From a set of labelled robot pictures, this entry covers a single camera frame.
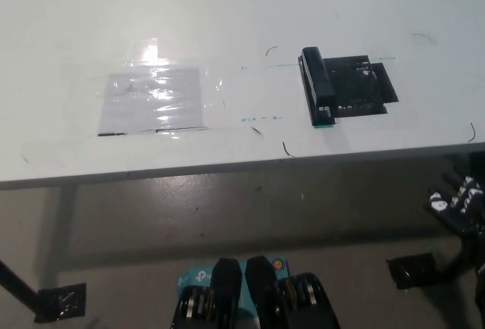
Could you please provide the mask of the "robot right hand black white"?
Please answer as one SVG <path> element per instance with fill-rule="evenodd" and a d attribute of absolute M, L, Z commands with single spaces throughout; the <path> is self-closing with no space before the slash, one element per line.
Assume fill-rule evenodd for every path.
<path fill-rule="evenodd" d="M 443 175 L 448 190 L 432 187 L 424 209 L 458 237 L 484 233 L 484 153 L 473 152 L 466 167 Z"/>

